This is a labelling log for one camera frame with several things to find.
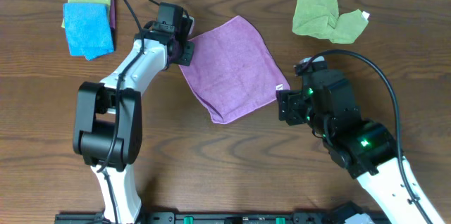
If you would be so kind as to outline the purple microfiber cloth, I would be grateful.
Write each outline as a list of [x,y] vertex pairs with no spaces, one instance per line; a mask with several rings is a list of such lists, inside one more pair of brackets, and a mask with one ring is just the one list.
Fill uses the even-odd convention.
[[211,121],[228,124],[289,90],[259,31],[242,16],[191,39],[194,55],[180,66],[188,86]]

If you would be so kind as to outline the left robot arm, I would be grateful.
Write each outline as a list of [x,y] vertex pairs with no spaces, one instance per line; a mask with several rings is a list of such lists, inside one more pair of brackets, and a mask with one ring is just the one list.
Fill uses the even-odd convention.
[[73,151],[96,175],[105,203],[101,223],[143,223],[134,163],[142,145],[142,95],[160,71],[188,66],[194,18],[186,9],[159,3],[156,20],[142,26],[130,53],[98,83],[78,90]]

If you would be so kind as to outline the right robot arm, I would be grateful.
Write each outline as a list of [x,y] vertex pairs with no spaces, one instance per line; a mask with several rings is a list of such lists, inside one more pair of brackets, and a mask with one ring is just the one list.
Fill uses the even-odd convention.
[[391,223],[442,223],[407,159],[397,157],[388,129],[362,119],[350,81],[339,70],[303,74],[301,90],[276,92],[279,118],[307,124],[321,136],[331,159],[377,202]]

